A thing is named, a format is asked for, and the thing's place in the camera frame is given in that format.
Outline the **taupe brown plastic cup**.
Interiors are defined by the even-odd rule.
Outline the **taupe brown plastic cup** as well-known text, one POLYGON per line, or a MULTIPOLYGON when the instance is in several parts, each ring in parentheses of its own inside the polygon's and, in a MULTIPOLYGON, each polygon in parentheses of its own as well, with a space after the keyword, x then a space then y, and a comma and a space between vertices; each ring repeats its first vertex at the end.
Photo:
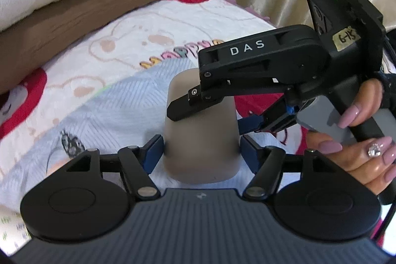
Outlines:
POLYGON ((235 102, 219 104, 174 122, 165 118, 163 166, 184 184, 212 184, 240 170, 240 136, 235 102))

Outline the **light blue knitted blanket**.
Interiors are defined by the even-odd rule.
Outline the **light blue knitted blanket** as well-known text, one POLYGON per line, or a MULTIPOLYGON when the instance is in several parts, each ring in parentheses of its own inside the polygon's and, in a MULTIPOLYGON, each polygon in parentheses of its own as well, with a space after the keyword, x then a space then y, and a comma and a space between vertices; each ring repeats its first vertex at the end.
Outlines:
POLYGON ((97 148, 111 154, 127 145, 142 146, 164 131, 171 80, 193 69, 188 59, 171 59, 112 84, 95 95, 34 143, 1 181, 1 205, 20 209, 23 196, 39 184, 58 162, 79 151, 97 148))

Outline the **cartoon bear bed sheet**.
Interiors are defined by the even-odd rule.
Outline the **cartoon bear bed sheet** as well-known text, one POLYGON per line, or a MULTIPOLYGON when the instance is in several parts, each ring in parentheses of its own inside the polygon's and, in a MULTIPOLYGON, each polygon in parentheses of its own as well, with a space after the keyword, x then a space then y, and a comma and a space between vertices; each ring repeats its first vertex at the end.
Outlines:
MULTIPOLYGON (((112 84, 171 59, 197 66, 200 50, 272 29, 228 0, 160 0, 79 40, 1 102, 1 181, 39 139, 112 84)), ((1 205, 1 250, 29 241, 20 217, 1 205)))

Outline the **brown pillow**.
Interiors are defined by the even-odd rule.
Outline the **brown pillow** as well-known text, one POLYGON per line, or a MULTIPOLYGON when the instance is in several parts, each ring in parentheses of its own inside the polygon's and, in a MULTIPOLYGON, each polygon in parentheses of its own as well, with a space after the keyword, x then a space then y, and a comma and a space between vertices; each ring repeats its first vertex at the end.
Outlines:
POLYGON ((157 0, 61 0, 1 32, 1 92, 83 36, 157 0))

